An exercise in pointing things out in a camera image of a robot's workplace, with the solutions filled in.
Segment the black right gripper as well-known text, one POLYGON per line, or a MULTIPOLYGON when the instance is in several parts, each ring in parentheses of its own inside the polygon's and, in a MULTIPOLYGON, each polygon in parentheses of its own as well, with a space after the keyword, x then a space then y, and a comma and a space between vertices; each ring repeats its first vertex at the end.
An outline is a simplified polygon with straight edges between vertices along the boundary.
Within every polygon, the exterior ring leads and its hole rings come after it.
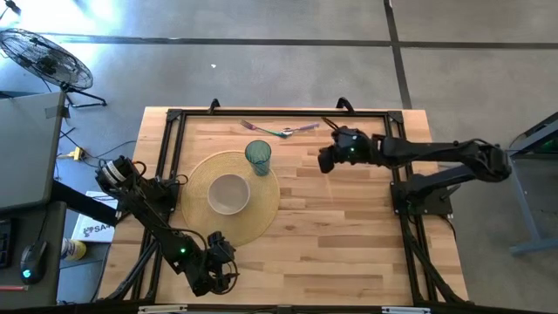
POLYGON ((318 164, 323 174, 334 169, 335 163, 371 163, 374 159, 372 140, 356 128, 341 126, 331 133, 333 146, 318 151, 318 164))

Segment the iridescent spoon purple handle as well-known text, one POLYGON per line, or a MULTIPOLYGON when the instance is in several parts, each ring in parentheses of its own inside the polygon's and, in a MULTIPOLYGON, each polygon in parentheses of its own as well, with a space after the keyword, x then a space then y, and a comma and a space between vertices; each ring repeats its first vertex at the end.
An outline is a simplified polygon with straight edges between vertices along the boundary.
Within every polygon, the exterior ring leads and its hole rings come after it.
POLYGON ((316 129, 318 127, 319 127, 318 123, 312 123, 312 124, 309 124, 309 125, 306 125, 306 126, 298 126, 298 127, 294 127, 294 128, 287 127, 287 128, 284 128, 281 131, 281 135, 283 135, 284 137, 289 137, 289 136, 293 135, 294 133, 301 132, 301 131, 312 130, 312 129, 316 129))

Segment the white ribbed bowl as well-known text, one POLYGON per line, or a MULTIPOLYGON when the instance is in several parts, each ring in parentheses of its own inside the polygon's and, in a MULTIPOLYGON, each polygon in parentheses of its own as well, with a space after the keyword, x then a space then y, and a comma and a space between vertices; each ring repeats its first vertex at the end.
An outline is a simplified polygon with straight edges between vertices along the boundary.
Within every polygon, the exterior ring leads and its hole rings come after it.
POLYGON ((237 174, 219 176, 208 188, 208 204, 220 215, 235 215, 248 205, 251 191, 248 182, 237 174))

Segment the iridescent fork green handle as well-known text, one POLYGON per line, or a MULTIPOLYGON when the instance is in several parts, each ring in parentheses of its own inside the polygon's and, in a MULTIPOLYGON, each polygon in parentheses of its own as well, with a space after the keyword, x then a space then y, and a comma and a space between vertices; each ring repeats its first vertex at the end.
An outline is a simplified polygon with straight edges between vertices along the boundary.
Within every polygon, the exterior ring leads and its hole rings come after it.
POLYGON ((251 124, 251 123, 249 123, 248 121, 246 121, 246 120, 244 120, 244 119, 241 119, 241 120, 240 120, 240 124, 241 124, 242 126, 244 126, 245 128, 249 129, 249 130, 261 131, 261 132, 264 132, 264 133, 269 133, 269 134, 275 135, 275 136, 277 136, 277 137, 279 137, 279 138, 282 138, 282 139, 287 139, 287 138, 288 138, 288 135, 287 135, 286 133, 270 131, 270 130, 267 130, 267 129, 265 129, 265 128, 261 128, 261 127, 255 126, 254 124, 251 124))

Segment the round woven straw placemat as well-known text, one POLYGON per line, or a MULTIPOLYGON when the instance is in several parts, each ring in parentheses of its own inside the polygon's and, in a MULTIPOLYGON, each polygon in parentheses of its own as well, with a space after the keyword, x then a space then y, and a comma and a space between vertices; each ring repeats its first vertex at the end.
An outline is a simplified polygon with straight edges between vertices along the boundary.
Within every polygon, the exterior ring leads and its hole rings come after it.
POLYGON ((204 236, 221 231, 235 247, 253 242, 274 221, 279 208, 280 188, 274 172, 258 176, 240 151, 208 156, 189 175, 181 192, 181 212, 189 229, 204 236), (237 174, 249 184, 251 196, 244 210, 220 215, 208 204, 210 184, 224 174, 237 174))

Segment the white printed booklet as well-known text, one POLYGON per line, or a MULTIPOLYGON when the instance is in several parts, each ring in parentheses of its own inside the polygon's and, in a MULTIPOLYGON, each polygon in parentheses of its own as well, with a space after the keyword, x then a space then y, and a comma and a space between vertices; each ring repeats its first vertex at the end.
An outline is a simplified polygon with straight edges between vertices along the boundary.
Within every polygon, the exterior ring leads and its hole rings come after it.
MULTIPOLYGON (((85 194, 95 201, 100 201, 113 209, 116 209, 118 206, 117 200, 103 192, 87 191, 85 194)), ((114 230, 115 228, 108 224, 98 222, 89 216, 79 214, 71 239, 81 242, 110 243, 114 236, 114 230)))

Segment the yellow labelled bottle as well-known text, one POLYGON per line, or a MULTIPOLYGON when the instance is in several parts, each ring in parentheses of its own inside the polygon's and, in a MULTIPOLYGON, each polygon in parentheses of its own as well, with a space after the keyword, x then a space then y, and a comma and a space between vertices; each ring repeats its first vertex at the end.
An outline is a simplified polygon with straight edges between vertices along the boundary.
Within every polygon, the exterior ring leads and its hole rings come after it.
POLYGON ((78 240, 64 238, 62 241, 60 259, 66 261, 77 261, 86 254, 86 245, 78 240))

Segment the dark desk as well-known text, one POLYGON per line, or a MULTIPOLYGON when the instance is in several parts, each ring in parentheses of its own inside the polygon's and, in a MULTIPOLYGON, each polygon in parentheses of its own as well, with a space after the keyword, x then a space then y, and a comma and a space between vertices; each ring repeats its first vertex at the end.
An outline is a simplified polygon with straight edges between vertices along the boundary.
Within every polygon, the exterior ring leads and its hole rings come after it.
POLYGON ((24 249, 36 241, 47 243, 44 252, 44 275, 26 290, 0 290, 0 311, 50 306, 56 303, 61 244, 66 207, 58 202, 48 206, 20 208, 0 213, 0 221, 10 219, 13 239, 10 241, 10 266, 0 269, 0 286, 21 287, 20 267, 24 249))

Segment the black computer mouse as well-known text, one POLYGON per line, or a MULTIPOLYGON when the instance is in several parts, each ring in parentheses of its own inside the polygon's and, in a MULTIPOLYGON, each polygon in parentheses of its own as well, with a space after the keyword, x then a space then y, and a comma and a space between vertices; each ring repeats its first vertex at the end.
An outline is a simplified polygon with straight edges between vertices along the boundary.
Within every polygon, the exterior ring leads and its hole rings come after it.
POLYGON ((21 279, 24 284, 39 283, 46 271, 48 242, 39 240, 24 248, 20 261, 21 279))

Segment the gray metal stand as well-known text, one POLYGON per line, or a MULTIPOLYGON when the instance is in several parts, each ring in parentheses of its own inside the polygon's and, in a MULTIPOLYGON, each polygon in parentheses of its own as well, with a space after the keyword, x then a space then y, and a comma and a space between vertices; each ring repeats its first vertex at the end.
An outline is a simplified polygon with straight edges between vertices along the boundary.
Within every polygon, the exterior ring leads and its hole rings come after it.
POLYGON ((513 169, 514 193, 529 240, 510 248, 513 255, 558 249, 541 221, 558 222, 558 112, 520 133, 507 150, 513 169))

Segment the black keyboard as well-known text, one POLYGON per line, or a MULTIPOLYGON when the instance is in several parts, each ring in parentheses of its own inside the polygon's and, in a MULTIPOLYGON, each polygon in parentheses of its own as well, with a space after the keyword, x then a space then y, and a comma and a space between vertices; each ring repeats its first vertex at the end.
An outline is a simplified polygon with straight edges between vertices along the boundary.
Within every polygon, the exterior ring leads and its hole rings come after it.
POLYGON ((0 220, 0 269, 8 268, 12 257, 13 221, 0 220))

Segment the gray desk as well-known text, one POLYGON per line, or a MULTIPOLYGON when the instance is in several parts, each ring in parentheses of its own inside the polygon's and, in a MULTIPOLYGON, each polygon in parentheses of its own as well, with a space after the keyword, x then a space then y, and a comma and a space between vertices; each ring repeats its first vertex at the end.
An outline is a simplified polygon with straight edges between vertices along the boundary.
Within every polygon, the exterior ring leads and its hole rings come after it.
POLYGON ((51 197, 65 95, 0 99, 0 213, 51 197))

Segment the black floor fan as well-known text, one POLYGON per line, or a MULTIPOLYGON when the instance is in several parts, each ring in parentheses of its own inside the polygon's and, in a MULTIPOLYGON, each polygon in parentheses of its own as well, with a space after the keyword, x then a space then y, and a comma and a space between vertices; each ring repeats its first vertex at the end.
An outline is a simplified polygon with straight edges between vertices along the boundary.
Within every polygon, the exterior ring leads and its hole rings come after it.
POLYGON ((26 71, 59 87, 65 93, 70 107, 107 106, 105 99, 85 92, 93 86, 90 69, 53 41, 31 31, 11 28, 0 31, 0 49, 26 71), (69 93, 96 99, 97 103, 76 105, 68 96, 69 93))

